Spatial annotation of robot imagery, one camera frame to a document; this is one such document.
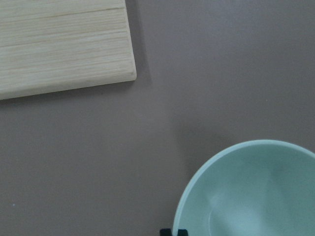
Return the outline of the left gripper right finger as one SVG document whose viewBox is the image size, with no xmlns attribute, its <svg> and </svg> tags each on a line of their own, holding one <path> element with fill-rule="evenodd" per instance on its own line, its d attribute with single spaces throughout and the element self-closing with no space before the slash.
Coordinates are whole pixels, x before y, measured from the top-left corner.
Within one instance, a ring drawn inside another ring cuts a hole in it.
<svg viewBox="0 0 315 236">
<path fill-rule="evenodd" d="M 188 236 L 188 231 L 186 229 L 179 229 L 177 236 Z"/>
</svg>

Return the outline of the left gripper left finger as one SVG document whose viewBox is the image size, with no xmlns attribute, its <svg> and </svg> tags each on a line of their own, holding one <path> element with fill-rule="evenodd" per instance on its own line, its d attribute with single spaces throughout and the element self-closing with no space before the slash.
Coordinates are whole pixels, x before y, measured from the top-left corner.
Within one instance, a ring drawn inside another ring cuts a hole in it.
<svg viewBox="0 0 315 236">
<path fill-rule="evenodd" d="M 159 235 L 160 236 L 172 236 L 172 230 L 170 228 L 160 229 Z"/>
</svg>

